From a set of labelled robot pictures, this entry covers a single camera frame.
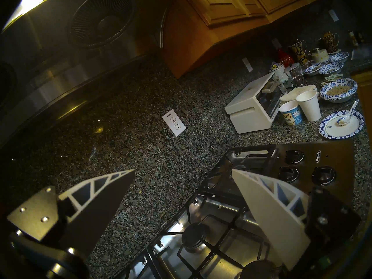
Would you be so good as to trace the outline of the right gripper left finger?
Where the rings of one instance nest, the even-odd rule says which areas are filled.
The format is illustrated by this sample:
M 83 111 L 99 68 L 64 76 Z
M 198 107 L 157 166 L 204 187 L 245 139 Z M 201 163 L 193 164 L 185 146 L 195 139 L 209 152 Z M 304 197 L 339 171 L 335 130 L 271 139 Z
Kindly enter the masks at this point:
M 37 243 L 73 248 L 86 259 L 134 178 L 134 169 L 110 173 L 82 181 L 60 195 L 54 186 L 46 186 L 15 208 L 7 220 Z

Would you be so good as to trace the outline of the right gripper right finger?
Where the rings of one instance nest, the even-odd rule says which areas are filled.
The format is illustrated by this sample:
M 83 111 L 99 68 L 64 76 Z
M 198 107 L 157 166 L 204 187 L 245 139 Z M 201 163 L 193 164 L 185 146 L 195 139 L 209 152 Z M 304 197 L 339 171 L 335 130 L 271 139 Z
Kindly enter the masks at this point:
M 279 179 L 232 169 L 250 212 L 288 271 L 310 271 L 355 233 L 361 218 L 327 189 L 310 194 Z

